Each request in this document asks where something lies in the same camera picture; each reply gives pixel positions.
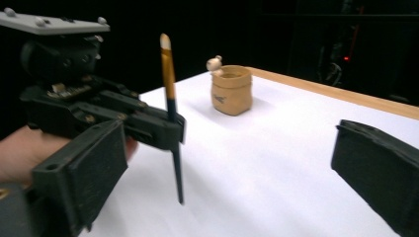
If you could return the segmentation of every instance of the wooden table edge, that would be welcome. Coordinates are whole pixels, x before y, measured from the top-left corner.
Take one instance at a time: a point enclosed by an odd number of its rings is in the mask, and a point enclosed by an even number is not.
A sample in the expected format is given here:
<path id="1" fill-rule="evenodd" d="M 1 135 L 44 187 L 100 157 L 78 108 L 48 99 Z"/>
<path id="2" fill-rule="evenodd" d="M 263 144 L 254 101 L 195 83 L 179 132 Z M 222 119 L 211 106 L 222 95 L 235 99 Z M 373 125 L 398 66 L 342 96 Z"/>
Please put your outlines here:
<path id="1" fill-rule="evenodd" d="M 254 67 L 246 67 L 252 72 L 252 75 L 265 78 L 285 85 L 297 87 L 302 90 L 314 92 L 331 98 L 339 99 L 342 101 L 354 103 L 360 106 L 373 108 L 376 110 L 392 113 L 395 115 L 418 119 L 419 120 L 419 107 L 414 107 L 382 98 L 364 95 L 352 91 L 343 90 L 340 88 L 323 85 L 307 80 L 302 80 L 275 72 L 265 71 Z"/>

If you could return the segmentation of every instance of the white table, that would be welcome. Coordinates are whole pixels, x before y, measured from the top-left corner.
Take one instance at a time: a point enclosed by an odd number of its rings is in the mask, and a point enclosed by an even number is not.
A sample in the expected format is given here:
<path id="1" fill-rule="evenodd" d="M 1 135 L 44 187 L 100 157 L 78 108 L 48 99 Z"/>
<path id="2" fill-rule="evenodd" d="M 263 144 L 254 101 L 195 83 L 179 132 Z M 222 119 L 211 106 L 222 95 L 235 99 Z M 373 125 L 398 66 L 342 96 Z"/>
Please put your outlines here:
<path id="1" fill-rule="evenodd" d="M 210 103 L 210 75 L 176 84 L 187 120 L 181 145 L 185 205 L 172 154 L 140 144 L 85 237 L 398 236 L 331 169 L 341 119 L 419 147 L 419 120 L 253 77 L 250 111 Z M 141 95 L 165 109 L 162 88 Z"/>

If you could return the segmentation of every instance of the human hand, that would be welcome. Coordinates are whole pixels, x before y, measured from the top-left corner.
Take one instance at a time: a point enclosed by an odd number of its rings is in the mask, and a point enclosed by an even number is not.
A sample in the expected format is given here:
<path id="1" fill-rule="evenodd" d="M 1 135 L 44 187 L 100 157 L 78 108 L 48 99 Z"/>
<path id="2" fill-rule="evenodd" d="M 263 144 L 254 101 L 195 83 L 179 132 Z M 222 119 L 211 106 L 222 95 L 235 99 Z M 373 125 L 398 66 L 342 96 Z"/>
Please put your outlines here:
<path id="1" fill-rule="evenodd" d="M 0 183 L 29 185 L 31 170 L 70 142 L 70 139 L 23 126 L 0 141 Z M 126 140 L 126 158 L 135 152 L 138 142 Z"/>

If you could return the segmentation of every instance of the small wooden cup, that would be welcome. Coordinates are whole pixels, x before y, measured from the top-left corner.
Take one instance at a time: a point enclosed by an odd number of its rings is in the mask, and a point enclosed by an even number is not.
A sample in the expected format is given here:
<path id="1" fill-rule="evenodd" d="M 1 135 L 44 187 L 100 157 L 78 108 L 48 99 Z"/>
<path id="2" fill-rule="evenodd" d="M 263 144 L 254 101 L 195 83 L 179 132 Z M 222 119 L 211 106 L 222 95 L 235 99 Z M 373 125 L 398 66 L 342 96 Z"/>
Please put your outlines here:
<path id="1" fill-rule="evenodd" d="M 216 110 L 238 116 L 252 107 L 252 73 L 242 66 L 225 65 L 212 74 L 211 100 Z"/>

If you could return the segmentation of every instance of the dark background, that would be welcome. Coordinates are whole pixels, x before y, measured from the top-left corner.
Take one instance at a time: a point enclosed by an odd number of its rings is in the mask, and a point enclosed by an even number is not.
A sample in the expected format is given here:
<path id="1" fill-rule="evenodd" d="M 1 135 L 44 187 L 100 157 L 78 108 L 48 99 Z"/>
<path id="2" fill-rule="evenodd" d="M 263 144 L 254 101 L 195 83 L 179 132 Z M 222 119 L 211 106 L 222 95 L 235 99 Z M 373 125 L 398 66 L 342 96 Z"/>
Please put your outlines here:
<path id="1" fill-rule="evenodd" d="M 419 0 L 29 1 L 3 0 L 0 9 L 75 20 L 107 19 L 96 74 L 146 92 L 163 85 L 162 33 L 172 42 L 177 80 L 206 72 L 208 59 L 253 66 L 323 84 L 331 62 L 342 68 L 336 87 L 419 105 L 418 23 L 298 21 L 295 14 L 416 15 Z M 19 53 L 26 35 L 0 29 L 2 118 L 8 133 L 25 123 L 18 100 L 32 84 Z M 350 61 L 345 56 L 351 55 Z"/>

